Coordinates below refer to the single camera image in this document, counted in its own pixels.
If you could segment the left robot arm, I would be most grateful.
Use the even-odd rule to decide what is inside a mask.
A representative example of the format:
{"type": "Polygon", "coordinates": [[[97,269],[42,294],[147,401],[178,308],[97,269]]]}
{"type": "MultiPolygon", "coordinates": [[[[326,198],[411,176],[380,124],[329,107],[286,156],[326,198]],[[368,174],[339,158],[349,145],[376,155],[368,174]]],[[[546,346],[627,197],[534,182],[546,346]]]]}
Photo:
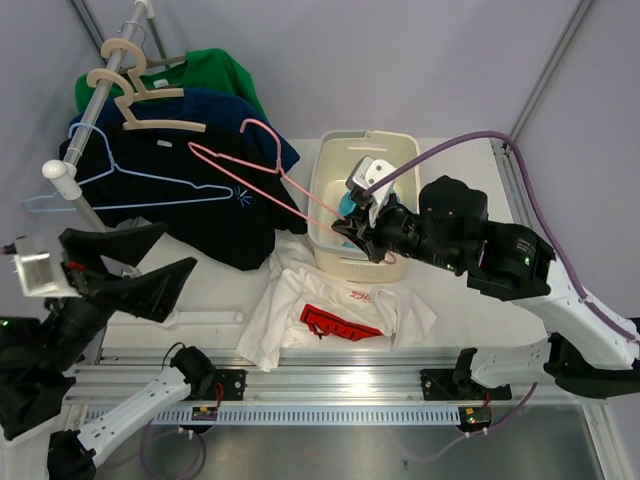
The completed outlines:
{"type": "Polygon", "coordinates": [[[193,257],[138,276],[116,275],[106,260],[137,266],[167,231],[164,223],[105,233],[67,228],[56,261],[29,237],[2,247],[26,297],[41,297],[44,320],[1,319],[1,476],[4,479],[92,479],[129,436],[160,411],[202,399],[215,368],[198,348],[182,347],[137,393],[98,420],[57,430],[75,385],[71,367],[117,312],[162,323],[197,264],[193,257]]]}

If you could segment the white red print t shirt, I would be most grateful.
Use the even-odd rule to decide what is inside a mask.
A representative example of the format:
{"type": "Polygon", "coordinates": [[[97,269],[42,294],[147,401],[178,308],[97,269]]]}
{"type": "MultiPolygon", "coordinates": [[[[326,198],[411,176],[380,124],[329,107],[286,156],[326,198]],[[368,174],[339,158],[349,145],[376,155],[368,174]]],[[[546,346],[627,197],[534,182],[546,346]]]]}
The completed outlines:
{"type": "Polygon", "coordinates": [[[393,348],[426,341],[437,315],[414,290],[397,283],[348,282],[316,267],[307,239],[278,232],[268,257],[266,289],[250,316],[236,354],[269,372],[285,348],[315,345],[393,348]]]}

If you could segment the black t shirt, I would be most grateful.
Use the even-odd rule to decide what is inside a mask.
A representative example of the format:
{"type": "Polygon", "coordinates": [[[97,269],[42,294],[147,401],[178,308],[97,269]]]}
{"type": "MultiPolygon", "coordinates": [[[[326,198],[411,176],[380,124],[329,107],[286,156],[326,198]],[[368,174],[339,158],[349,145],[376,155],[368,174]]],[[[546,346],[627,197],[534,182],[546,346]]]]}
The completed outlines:
{"type": "MultiPolygon", "coordinates": [[[[204,133],[127,131],[118,125],[107,126],[103,131],[109,139],[116,162],[125,169],[187,180],[197,185],[219,184],[234,189],[233,198],[221,202],[94,210],[106,226],[115,228],[136,218],[151,223],[164,222],[172,238],[242,271],[259,268],[269,257],[275,246],[277,231],[306,234],[307,223],[304,219],[198,159],[188,148],[189,142],[195,142],[213,151],[273,168],[275,161],[263,156],[240,134],[217,128],[209,128],[204,133]]],[[[298,210],[279,175],[263,173],[223,159],[214,161],[298,210]]],[[[109,160],[103,140],[97,133],[92,133],[77,164],[76,179],[85,180],[108,168],[109,160]]],[[[212,190],[195,191],[189,187],[122,173],[115,173],[81,188],[84,198],[93,208],[216,195],[212,190]]]]}

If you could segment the pink wire hanger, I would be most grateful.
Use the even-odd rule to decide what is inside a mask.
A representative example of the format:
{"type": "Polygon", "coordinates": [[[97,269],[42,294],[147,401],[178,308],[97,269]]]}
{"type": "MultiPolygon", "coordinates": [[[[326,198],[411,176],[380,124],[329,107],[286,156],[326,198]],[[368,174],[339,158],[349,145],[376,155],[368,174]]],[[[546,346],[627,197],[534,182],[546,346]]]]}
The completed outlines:
{"type": "Polygon", "coordinates": [[[343,220],[344,219],[344,216],[341,215],[336,209],[332,208],[330,205],[326,204],[321,199],[319,199],[318,197],[314,196],[311,192],[306,190],[299,183],[297,183],[295,180],[293,180],[290,176],[287,175],[287,173],[285,172],[285,170],[282,167],[282,159],[281,159],[281,156],[282,156],[282,144],[281,144],[280,137],[269,125],[267,125],[265,122],[262,122],[260,120],[255,119],[255,118],[247,118],[241,123],[241,126],[239,128],[239,132],[241,134],[243,134],[249,125],[256,125],[256,126],[260,127],[262,130],[266,131],[272,137],[272,139],[274,140],[275,145],[276,145],[276,159],[275,159],[275,163],[274,163],[274,167],[273,168],[265,167],[265,166],[258,165],[258,164],[255,164],[255,163],[251,163],[249,161],[246,161],[246,160],[243,160],[243,159],[240,159],[240,158],[236,158],[234,156],[231,156],[231,155],[228,155],[228,154],[225,154],[225,153],[219,153],[219,152],[213,151],[213,150],[211,150],[211,149],[209,149],[207,147],[204,147],[203,145],[201,145],[199,143],[195,143],[195,142],[189,142],[188,143],[188,148],[191,151],[191,153],[193,155],[195,155],[198,159],[200,159],[203,162],[207,163],[208,165],[214,167],[215,169],[217,169],[220,172],[224,173],[225,175],[229,176],[231,179],[233,179],[233,180],[237,181],[238,183],[244,185],[245,187],[251,189],[255,193],[257,193],[257,194],[261,195],[262,197],[266,198],[267,200],[270,200],[271,202],[275,203],[279,207],[284,208],[285,210],[287,210],[287,211],[295,214],[296,216],[304,219],[307,223],[311,223],[313,225],[316,225],[319,228],[329,232],[332,235],[338,235],[337,232],[333,231],[327,225],[322,224],[321,222],[319,222],[319,221],[313,219],[312,217],[310,217],[309,215],[305,215],[305,214],[301,213],[299,210],[296,210],[293,207],[285,204],[284,202],[276,199],[274,196],[268,194],[266,191],[258,188],[257,186],[253,185],[249,181],[243,179],[241,176],[232,173],[229,169],[219,165],[218,163],[216,163],[214,161],[214,159],[223,159],[223,160],[227,160],[227,161],[233,162],[235,164],[239,164],[239,165],[242,165],[242,166],[245,166],[247,168],[254,169],[254,170],[257,170],[257,171],[260,171],[260,172],[263,172],[263,173],[268,173],[268,174],[273,174],[273,175],[279,174],[287,183],[289,183],[295,189],[297,189],[298,191],[303,193],[309,200],[312,200],[313,202],[315,202],[316,204],[321,206],[323,209],[325,209],[329,213],[333,214],[337,219],[339,219],[339,220],[343,220]]]}

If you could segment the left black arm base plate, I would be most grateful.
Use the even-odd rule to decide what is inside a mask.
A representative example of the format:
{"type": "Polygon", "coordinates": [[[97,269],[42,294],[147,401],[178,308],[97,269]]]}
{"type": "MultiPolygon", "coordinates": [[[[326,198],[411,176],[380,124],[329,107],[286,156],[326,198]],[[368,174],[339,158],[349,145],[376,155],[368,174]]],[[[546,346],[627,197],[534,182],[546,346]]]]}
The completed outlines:
{"type": "Polygon", "coordinates": [[[244,400],[247,372],[244,369],[217,368],[213,383],[203,399],[221,402],[240,402],[244,400]]]}

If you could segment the light blue t shirt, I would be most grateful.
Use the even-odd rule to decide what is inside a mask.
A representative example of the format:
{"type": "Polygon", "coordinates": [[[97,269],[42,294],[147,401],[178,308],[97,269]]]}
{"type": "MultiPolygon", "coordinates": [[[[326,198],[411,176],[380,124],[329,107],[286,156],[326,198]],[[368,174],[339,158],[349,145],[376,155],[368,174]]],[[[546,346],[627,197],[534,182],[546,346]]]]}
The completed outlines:
{"type": "MultiPolygon", "coordinates": [[[[350,198],[350,193],[345,192],[339,201],[338,213],[342,217],[346,217],[347,215],[353,212],[355,207],[356,207],[356,203],[350,198]]],[[[351,241],[348,241],[348,240],[344,240],[342,246],[345,248],[352,248],[352,249],[356,248],[356,246],[351,241]]]]}

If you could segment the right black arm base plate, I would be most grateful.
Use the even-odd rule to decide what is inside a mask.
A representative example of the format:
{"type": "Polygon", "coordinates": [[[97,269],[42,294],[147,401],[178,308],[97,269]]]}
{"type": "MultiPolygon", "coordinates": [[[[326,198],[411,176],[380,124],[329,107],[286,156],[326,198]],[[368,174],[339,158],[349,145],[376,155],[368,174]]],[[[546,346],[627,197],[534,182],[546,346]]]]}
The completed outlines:
{"type": "Polygon", "coordinates": [[[511,400],[509,385],[484,387],[453,369],[423,369],[420,384],[425,401],[484,401],[511,400]]]}

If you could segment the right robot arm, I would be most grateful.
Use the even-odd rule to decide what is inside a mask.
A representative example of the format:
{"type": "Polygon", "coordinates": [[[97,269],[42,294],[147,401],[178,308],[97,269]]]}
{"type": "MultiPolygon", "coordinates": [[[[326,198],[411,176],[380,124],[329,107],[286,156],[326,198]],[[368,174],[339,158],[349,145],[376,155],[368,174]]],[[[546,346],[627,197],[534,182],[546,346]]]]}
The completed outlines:
{"type": "Polygon", "coordinates": [[[462,350],[446,381],[458,395],[482,398],[512,382],[547,379],[591,399],[638,392],[638,320],[579,287],[559,250],[534,230],[489,220],[486,194],[448,176],[422,188],[418,212],[390,191],[366,198],[372,183],[347,181],[355,207],[333,223],[335,232],[374,263],[393,253],[465,276],[468,288],[534,314],[549,332],[523,347],[462,350]]]}

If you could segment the beige wooden hanger front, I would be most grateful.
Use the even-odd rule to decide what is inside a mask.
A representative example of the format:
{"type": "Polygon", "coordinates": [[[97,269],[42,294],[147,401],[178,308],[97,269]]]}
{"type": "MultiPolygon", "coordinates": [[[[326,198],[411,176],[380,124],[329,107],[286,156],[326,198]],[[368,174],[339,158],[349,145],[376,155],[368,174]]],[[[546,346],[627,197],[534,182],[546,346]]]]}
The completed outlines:
{"type": "Polygon", "coordinates": [[[197,133],[206,131],[206,125],[198,122],[173,120],[173,119],[138,119],[131,110],[131,106],[136,102],[145,100],[167,99],[167,98],[183,98],[184,90],[180,88],[161,89],[158,91],[145,91],[133,94],[124,94],[114,99],[116,107],[123,115],[125,122],[124,130],[183,130],[197,133]]]}

